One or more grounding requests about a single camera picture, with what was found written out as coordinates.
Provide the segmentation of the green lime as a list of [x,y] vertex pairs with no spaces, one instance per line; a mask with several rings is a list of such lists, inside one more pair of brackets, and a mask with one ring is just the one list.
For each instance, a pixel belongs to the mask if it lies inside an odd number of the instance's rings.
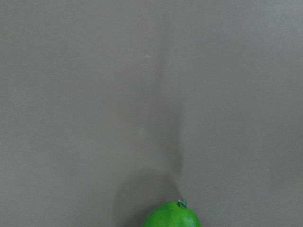
[[197,214],[187,206],[186,199],[166,202],[143,221],[142,227],[200,227]]

